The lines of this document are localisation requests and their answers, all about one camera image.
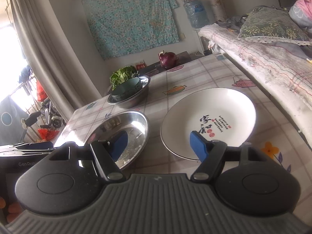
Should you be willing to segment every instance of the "table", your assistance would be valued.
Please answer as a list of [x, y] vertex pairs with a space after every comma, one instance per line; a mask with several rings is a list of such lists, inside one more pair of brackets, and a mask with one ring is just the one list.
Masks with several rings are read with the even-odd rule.
[[[182, 86], [183, 90], [168, 95], [168, 91], [175, 86]], [[248, 141], [298, 179], [301, 197], [295, 214], [306, 223], [312, 224], [311, 151], [271, 100], [235, 65], [223, 55], [212, 54], [153, 76], [149, 87], [147, 99], [130, 110], [143, 112], [148, 117], [150, 137], [140, 156], [124, 170], [126, 174], [186, 173], [190, 176], [200, 162], [171, 154], [161, 141], [160, 125], [169, 109], [183, 97], [207, 88], [232, 88], [247, 95], [256, 108], [257, 122]], [[65, 141], [75, 141], [78, 145], [83, 145], [104, 119], [125, 111], [109, 105], [107, 97], [76, 110], [55, 146], [60, 146]], [[234, 165], [236, 163], [227, 164], [226, 169]]]

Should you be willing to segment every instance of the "metal screw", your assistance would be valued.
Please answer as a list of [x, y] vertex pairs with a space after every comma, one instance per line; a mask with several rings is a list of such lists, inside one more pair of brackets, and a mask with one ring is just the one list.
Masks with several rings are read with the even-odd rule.
[[209, 178], [209, 175], [207, 173], [195, 173], [193, 177], [196, 180], [206, 180]]
[[124, 177], [121, 173], [110, 173], [107, 175], [110, 180], [120, 180]]

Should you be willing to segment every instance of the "purple leaf print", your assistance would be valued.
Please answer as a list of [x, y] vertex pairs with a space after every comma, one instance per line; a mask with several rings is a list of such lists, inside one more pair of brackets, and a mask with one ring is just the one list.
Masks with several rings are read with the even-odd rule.
[[280, 152], [280, 154], [278, 155], [278, 161], [279, 161], [280, 163], [283, 162], [283, 156], [282, 156], [282, 153], [281, 153], [281, 152]]

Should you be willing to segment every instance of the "green bowl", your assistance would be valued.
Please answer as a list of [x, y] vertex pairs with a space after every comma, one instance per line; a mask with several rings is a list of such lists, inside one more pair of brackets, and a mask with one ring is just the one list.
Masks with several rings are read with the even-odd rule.
[[116, 101], [123, 101], [136, 94], [140, 89], [142, 89], [141, 80], [134, 77], [118, 85], [113, 90], [112, 97]]

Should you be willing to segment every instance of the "stainless steel bowl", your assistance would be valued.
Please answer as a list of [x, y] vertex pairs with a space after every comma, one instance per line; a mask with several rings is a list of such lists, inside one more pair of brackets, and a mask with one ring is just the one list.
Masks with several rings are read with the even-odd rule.
[[128, 144], [116, 165], [124, 169], [141, 153], [149, 138], [149, 121], [143, 113], [126, 111], [106, 119], [88, 137], [86, 144], [101, 139], [109, 141], [121, 130], [127, 132]]
[[123, 109], [128, 109], [139, 104], [149, 94], [149, 82], [151, 81], [151, 78], [149, 76], [140, 76], [139, 78], [141, 80], [142, 89], [139, 90], [136, 94], [119, 102], [117, 102], [112, 97], [112, 94], [110, 94], [110, 96], [107, 99], [107, 102], [110, 105], [117, 105], [118, 107], [123, 108]]

